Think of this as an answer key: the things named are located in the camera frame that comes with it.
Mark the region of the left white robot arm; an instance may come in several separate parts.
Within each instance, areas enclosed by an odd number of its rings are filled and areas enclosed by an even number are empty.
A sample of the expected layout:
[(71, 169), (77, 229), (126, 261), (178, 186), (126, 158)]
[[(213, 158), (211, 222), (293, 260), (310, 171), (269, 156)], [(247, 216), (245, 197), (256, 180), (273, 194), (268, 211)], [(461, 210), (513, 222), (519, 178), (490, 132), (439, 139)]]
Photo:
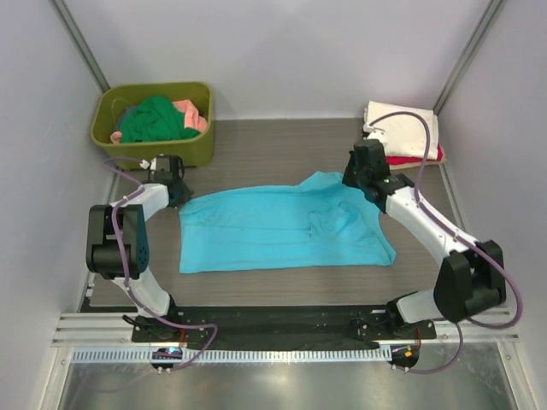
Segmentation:
[(153, 319), (151, 330), (165, 342), (181, 331), (174, 299), (150, 268), (147, 221), (167, 208), (190, 201), (185, 165), (176, 155), (151, 160), (108, 158), (104, 165), (136, 185), (135, 191), (110, 204), (90, 208), (85, 262), (90, 272), (117, 285), (142, 318)]

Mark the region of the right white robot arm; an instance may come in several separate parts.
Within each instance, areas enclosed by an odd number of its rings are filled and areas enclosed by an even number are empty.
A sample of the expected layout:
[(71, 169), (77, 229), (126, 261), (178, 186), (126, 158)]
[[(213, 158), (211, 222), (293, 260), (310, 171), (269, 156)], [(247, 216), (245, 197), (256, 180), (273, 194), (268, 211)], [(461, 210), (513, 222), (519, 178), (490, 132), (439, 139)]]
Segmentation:
[(405, 175), (393, 174), (376, 139), (355, 143), (343, 183), (407, 230), (439, 266), (435, 285), (387, 302), (385, 328), (403, 338), (416, 323), (444, 318), (459, 323), (506, 302), (506, 281), (499, 272), (503, 252), (493, 241), (479, 242), (457, 229), (420, 195)]

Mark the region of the light blue t shirt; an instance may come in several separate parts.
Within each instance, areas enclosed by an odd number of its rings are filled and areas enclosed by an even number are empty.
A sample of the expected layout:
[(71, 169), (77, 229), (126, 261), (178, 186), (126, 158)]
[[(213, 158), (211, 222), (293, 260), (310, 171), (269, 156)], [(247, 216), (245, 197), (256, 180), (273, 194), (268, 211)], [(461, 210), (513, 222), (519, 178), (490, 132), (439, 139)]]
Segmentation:
[(392, 265), (379, 210), (342, 179), (316, 172), (190, 200), (179, 212), (180, 273)]

